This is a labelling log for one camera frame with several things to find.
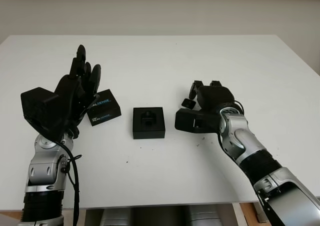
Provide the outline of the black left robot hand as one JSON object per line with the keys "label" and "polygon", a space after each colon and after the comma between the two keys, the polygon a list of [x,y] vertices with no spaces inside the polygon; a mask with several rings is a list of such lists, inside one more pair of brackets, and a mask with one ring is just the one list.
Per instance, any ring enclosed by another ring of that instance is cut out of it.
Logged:
{"label": "black left robot hand", "polygon": [[99,98],[100,79],[101,65],[91,66],[86,61],[85,47],[79,45],[69,74],[61,78],[54,91],[62,100],[62,131],[74,139],[80,134],[78,125]]}

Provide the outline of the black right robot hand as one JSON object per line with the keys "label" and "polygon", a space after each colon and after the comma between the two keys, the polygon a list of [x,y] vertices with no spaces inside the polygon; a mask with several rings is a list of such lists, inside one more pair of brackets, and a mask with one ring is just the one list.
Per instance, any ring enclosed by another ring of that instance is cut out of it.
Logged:
{"label": "black right robot hand", "polygon": [[208,112],[217,109],[218,106],[235,102],[235,97],[231,91],[222,86],[218,80],[212,80],[209,85],[204,85],[202,81],[195,80],[191,85],[189,99],[196,99],[200,108]]}

